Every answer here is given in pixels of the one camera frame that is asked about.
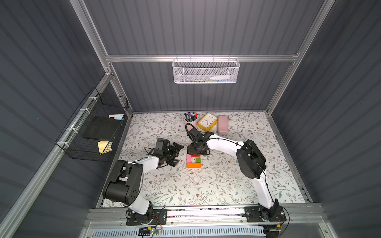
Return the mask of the orange block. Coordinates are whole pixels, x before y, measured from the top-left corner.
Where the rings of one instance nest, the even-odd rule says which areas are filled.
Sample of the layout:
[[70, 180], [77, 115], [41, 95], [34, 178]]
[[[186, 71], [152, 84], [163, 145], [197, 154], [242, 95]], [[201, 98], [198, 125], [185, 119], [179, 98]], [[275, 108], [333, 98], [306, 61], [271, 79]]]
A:
[[201, 163], [187, 163], [188, 169], [199, 169], [201, 168]]

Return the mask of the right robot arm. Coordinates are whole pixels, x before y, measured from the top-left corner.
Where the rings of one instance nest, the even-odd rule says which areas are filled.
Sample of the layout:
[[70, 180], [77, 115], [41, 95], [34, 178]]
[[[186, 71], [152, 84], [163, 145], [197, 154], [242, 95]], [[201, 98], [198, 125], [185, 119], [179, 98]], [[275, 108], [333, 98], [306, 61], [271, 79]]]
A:
[[272, 195], [267, 181], [266, 158], [257, 145], [250, 139], [233, 141], [220, 137], [210, 131], [198, 131], [187, 123], [185, 130], [191, 140], [190, 151], [195, 155], [209, 155], [211, 150], [217, 150], [234, 157], [239, 164], [241, 173], [252, 180], [258, 195], [257, 215], [264, 221], [282, 221], [284, 214], [279, 201]]

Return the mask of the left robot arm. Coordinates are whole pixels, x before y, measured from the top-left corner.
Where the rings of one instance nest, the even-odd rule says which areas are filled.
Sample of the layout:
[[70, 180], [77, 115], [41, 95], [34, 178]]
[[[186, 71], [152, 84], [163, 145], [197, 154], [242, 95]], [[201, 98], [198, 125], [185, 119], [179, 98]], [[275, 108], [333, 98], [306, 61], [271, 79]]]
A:
[[153, 216], [152, 202], [140, 195], [146, 172], [165, 166], [175, 167], [184, 146], [159, 138], [156, 146], [147, 151], [144, 158], [134, 162], [115, 162], [103, 187], [102, 196], [113, 202], [122, 203], [130, 211], [146, 217]]

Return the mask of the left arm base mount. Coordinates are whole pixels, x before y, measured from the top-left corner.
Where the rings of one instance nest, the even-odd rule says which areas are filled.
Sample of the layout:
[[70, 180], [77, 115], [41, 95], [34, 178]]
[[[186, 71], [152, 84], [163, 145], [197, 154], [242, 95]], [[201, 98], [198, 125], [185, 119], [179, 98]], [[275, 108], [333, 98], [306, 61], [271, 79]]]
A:
[[151, 207], [144, 215], [128, 210], [125, 215], [127, 226], [155, 226], [165, 225], [167, 222], [167, 209], [165, 208], [154, 209]]

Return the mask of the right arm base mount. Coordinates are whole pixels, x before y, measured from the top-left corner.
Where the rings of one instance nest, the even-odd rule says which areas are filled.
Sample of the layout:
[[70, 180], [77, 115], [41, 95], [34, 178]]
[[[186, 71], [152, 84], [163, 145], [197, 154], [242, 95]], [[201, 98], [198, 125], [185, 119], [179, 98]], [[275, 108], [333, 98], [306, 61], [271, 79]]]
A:
[[278, 222], [287, 221], [287, 215], [283, 208], [275, 206], [267, 209], [262, 206], [248, 206], [244, 208], [244, 216], [248, 222]]

